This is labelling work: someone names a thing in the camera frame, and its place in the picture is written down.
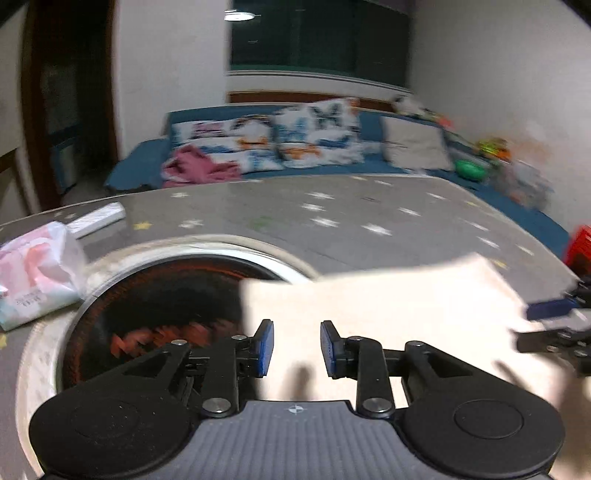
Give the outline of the cream garment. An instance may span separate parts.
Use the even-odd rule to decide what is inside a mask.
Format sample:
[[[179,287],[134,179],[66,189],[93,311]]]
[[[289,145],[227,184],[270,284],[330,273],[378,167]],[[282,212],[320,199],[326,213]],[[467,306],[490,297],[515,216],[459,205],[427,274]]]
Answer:
[[[544,398],[560,412],[565,445],[557,479],[590,476],[590,382],[550,354],[522,354],[519,332],[540,330],[525,303],[493,264],[471,254],[454,261],[325,276],[300,285],[245,280],[240,284],[245,330],[274,325],[270,370],[259,383],[266,400],[353,401],[353,381],[332,380],[322,358],[320,325],[342,337],[373,338],[387,349],[430,344]]]

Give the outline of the red plastic stool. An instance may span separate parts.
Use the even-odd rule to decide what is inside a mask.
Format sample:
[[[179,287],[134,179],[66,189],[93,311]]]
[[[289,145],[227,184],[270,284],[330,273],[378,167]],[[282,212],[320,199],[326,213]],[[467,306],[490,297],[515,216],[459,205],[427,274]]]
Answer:
[[[591,227],[581,225],[571,235],[564,263],[578,277],[586,277],[591,272]]]

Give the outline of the black induction cooktop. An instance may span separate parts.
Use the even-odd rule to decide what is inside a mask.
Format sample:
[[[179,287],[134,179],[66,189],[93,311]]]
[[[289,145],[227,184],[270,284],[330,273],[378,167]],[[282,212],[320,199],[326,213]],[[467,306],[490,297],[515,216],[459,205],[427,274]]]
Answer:
[[[116,281],[79,311],[60,359],[60,388],[71,388],[173,340],[193,349],[242,334],[240,283],[280,276],[222,256],[166,260]]]

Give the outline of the grey star tablecloth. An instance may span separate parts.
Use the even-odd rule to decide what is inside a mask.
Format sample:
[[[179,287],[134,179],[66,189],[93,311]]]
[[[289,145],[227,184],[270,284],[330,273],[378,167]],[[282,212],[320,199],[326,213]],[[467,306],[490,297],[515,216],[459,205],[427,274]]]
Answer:
[[[124,220],[83,240],[90,259],[152,240],[235,235],[279,247],[321,274],[476,252],[527,301],[554,297],[574,280],[561,252],[499,203],[427,175],[271,177],[133,193],[121,203]]]

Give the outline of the green round bowl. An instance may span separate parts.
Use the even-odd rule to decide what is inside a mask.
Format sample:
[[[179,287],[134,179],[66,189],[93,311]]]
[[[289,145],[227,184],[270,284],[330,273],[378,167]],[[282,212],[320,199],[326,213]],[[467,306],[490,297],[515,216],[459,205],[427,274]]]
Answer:
[[[489,168],[486,164],[468,159],[455,161],[455,172],[464,180],[481,183],[488,177]]]

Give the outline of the orange yellow plush toys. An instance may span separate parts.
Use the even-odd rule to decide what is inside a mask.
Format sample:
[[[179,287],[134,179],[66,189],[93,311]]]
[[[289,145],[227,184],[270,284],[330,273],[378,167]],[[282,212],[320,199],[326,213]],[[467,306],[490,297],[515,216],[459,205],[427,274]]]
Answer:
[[[476,144],[481,155],[502,161],[509,162],[512,155],[508,146],[508,142],[499,137],[491,137],[479,140]]]

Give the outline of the pink crumpled cloth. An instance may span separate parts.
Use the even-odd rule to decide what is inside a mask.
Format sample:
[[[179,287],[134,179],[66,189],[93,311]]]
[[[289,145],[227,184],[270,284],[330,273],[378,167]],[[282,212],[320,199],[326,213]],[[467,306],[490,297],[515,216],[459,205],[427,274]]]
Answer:
[[[215,163],[210,155],[187,145],[176,149],[161,165],[163,188],[225,183],[242,179],[235,162]]]

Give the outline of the white remote control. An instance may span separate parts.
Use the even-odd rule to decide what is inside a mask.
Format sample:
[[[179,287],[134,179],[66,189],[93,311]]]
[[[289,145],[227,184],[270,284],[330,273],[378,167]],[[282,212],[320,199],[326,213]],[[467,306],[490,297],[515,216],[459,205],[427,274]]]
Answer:
[[[124,220],[126,212],[119,202],[109,203],[67,224],[67,229],[75,239],[80,239]]]

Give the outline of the blue corner sofa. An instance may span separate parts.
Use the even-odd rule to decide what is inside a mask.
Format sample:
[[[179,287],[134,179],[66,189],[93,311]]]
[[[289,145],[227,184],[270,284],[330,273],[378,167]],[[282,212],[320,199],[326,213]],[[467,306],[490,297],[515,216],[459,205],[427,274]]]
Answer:
[[[173,111],[162,136],[139,143],[105,186],[112,192],[187,186],[207,182],[207,172],[217,182],[425,173],[472,191],[562,256],[569,235],[543,211],[547,186],[535,183],[524,199],[512,199],[494,184],[499,167],[433,121],[358,109],[337,99]]]

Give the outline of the beige plain cushion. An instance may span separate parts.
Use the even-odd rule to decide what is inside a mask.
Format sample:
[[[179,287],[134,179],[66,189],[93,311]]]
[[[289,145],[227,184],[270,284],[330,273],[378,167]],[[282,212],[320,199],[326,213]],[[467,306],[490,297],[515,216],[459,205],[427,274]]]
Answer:
[[[441,128],[398,117],[381,118],[383,155],[394,167],[451,170],[452,160]]]

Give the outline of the left butterfly pillow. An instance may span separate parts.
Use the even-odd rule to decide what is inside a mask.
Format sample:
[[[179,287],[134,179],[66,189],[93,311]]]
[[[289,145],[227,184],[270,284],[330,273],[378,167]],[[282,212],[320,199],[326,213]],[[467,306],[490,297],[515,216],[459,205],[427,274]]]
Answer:
[[[174,149],[195,147],[216,164],[237,165],[242,174],[283,170],[276,155],[270,115],[174,123],[170,134]]]

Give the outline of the butterfly pillow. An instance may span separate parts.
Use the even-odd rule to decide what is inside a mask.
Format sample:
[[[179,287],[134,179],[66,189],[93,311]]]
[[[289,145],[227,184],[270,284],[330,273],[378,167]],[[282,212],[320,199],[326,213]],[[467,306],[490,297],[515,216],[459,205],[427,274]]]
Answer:
[[[170,134],[174,149],[195,147],[216,164],[237,165],[242,174],[283,170],[276,155],[270,115],[174,123]]]
[[[297,104],[273,114],[283,165],[307,169],[363,163],[360,101],[355,97]]]

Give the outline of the right butterfly pillow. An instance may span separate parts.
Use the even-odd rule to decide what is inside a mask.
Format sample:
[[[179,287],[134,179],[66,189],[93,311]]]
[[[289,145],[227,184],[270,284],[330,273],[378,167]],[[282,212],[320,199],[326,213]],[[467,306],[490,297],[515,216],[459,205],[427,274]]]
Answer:
[[[360,101],[355,97],[297,104],[273,114],[283,165],[307,169],[363,163]]]

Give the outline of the panda plush toy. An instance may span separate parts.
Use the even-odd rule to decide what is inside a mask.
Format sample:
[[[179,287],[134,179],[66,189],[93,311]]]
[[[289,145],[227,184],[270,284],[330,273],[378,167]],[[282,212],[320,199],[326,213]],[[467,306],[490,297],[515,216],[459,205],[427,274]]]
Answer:
[[[432,112],[414,95],[399,95],[394,97],[391,105],[394,112],[399,115],[423,119],[432,117]]]

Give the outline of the dark green framed window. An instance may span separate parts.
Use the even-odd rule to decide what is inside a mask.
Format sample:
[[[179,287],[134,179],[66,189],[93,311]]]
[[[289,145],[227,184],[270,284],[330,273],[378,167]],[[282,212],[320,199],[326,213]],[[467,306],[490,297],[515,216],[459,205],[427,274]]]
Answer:
[[[232,70],[334,74],[408,85],[414,1],[235,1]]]

